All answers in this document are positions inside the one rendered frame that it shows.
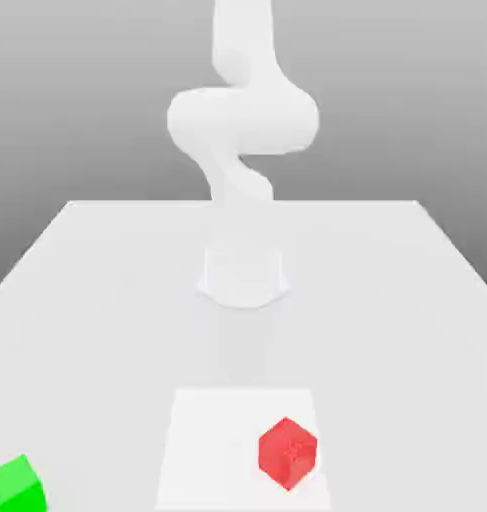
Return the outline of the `small green cube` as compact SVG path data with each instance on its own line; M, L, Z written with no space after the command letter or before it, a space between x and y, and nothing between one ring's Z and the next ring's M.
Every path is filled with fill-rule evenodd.
M26 455L0 466L0 512L48 512L42 482Z

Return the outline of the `small red cube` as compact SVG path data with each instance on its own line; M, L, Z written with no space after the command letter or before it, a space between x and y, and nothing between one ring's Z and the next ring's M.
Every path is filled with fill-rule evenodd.
M258 467L291 491L316 464L318 439L289 417L259 437Z

